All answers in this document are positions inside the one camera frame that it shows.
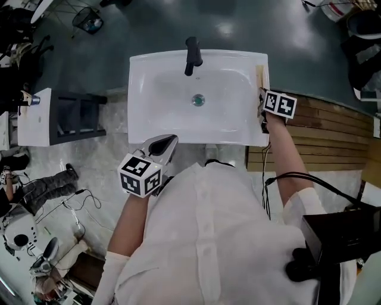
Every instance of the sink basin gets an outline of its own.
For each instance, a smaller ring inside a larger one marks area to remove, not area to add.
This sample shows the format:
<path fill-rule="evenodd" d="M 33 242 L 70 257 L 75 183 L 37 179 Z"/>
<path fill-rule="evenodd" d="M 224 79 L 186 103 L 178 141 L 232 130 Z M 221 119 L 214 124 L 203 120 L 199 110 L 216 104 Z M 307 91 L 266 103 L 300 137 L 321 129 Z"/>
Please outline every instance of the sink basin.
<path fill-rule="evenodd" d="M 203 64 L 185 76 L 186 54 L 130 58 L 129 142 L 173 133 L 180 143 L 266 146 L 268 135 L 257 119 L 256 65 L 264 66 L 268 88 L 267 55 L 201 50 Z"/>

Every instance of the white tabletop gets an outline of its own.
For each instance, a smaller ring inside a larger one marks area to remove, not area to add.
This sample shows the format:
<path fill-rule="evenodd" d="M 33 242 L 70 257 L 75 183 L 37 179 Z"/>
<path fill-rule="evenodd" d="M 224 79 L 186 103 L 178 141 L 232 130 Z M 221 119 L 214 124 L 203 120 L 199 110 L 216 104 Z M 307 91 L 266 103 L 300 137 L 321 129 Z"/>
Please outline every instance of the white tabletop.
<path fill-rule="evenodd" d="M 19 146 L 50 145 L 49 113 L 52 89 L 46 88 L 35 94 L 40 97 L 40 104 L 22 106 L 17 118 L 17 138 Z"/>
<path fill-rule="evenodd" d="M 8 116 L 7 111 L 0 116 L 0 150 L 8 150 L 10 148 Z"/>
<path fill-rule="evenodd" d="M 46 11 L 46 9 L 52 4 L 53 1 L 54 0 L 43 0 L 41 4 L 37 7 L 35 13 L 33 14 L 30 23 L 35 23 Z"/>

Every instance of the wooden plank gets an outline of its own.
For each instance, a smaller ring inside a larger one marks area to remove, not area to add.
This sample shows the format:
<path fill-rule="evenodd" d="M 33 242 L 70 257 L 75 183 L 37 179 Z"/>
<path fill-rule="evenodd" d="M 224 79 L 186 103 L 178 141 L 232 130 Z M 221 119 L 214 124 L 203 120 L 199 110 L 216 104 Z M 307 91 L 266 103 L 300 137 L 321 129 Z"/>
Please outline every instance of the wooden plank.
<path fill-rule="evenodd" d="M 358 144 L 368 144 L 370 142 L 369 138 L 357 135 L 349 135 L 347 133 L 332 130 L 322 130 L 300 126 L 287 126 L 287 129 L 291 136 L 298 136 L 302 138 L 317 138 L 324 140 L 353 142 Z"/>
<path fill-rule="evenodd" d="M 366 158 L 361 157 L 341 157 L 336 155 L 301 155 L 304 163 L 363 163 L 367 162 Z M 248 162 L 262 162 L 262 154 L 260 152 L 250 152 Z M 273 154 L 267 154 L 267 162 L 274 162 Z"/>
<path fill-rule="evenodd" d="M 288 120 L 287 125 L 313 127 L 313 128 L 324 129 L 324 130 L 333 130 L 338 132 L 349 133 L 351 135 L 365 136 L 366 138 L 373 137 L 372 131 L 357 128 L 350 125 L 345 125 L 342 123 L 322 120 L 316 117 L 295 116 L 293 117 L 292 120 Z"/>
<path fill-rule="evenodd" d="M 365 164 L 319 164 L 319 163 L 307 163 L 306 168 L 310 172 L 328 172 L 331 170 L 361 170 L 365 167 Z M 263 165 L 262 162 L 248 163 L 248 171 L 249 172 L 262 172 Z M 266 172 L 274 172 L 275 171 L 275 163 L 266 163 Z"/>
<path fill-rule="evenodd" d="M 342 141 L 330 141 L 324 139 L 310 139 L 310 138 L 300 138 L 297 136 L 292 137 L 295 145 L 311 145 L 317 147 L 337 147 L 337 148 L 348 148 L 350 150 L 368 150 L 368 145 L 364 144 L 356 144 L 350 142 L 342 142 Z"/>
<path fill-rule="evenodd" d="M 373 160 L 368 160 L 363 172 L 361 173 L 361 179 L 381 188 L 381 163 Z"/>
<path fill-rule="evenodd" d="M 373 125 L 370 125 L 364 121 L 353 119 L 351 117 L 342 116 L 337 113 L 332 113 L 325 110 L 310 108 L 306 106 L 296 106 L 295 115 L 304 117 L 313 117 L 322 120 L 337 122 L 345 125 L 354 126 L 357 128 L 365 129 L 368 131 L 373 131 Z"/>
<path fill-rule="evenodd" d="M 287 94 L 287 95 L 290 95 L 292 97 L 297 98 L 298 99 L 297 105 L 306 106 L 306 107 L 315 108 L 315 109 L 320 109 L 320 110 L 325 110 L 325 111 L 329 111 L 332 113 L 338 113 L 338 114 L 341 114 L 343 116 L 347 116 L 347 117 L 351 117 L 353 119 L 363 121 L 363 122 L 369 124 L 370 126 L 373 125 L 373 118 L 371 116 L 367 116 L 367 115 L 365 115 L 363 113 L 359 113 L 355 110 L 351 110 L 351 109 L 345 108 L 343 106 L 336 105 L 336 104 L 331 103 L 331 102 L 322 101 L 320 99 L 308 98 L 308 97 L 305 97 L 303 95 L 297 95 L 297 94 Z"/>
<path fill-rule="evenodd" d="M 374 138 L 370 141 L 368 158 L 373 161 L 381 162 L 381 139 Z"/>
<path fill-rule="evenodd" d="M 339 155 L 342 157 L 367 157 L 367 151 L 349 150 L 347 148 L 319 147 L 309 145 L 296 145 L 301 155 Z M 262 153 L 263 147 L 249 147 L 250 153 Z"/>

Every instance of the wastebasket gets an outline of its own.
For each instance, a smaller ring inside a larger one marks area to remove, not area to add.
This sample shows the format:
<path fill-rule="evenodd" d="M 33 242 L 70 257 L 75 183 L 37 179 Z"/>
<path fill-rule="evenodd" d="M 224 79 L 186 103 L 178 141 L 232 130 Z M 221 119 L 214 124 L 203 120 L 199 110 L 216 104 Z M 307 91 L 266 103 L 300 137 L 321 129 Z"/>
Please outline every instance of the wastebasket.
<path fill-rule="evenodd" d="M 85 7 L 74 17 L 72 24 L 89 34 L 94 34 L 102 27 L 103 20 L 90 7 Z"/>

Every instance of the black faucet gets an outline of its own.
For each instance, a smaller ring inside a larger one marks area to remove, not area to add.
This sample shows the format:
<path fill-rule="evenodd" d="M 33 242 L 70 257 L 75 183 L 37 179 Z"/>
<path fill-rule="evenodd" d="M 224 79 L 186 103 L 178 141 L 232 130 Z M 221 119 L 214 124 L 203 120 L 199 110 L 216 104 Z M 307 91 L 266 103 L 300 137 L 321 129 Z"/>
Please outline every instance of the black faucet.
<path fill-rule="evenodd" d="M 193 74 L 193 67 L 199 67 L 202 65 L 200 45 L 197 38 L 193 36 L 189 37 L 185 41 L 185 44 L 188 48 L 188 54 L 186 56 L 185 75 L 191 76 Z"/>

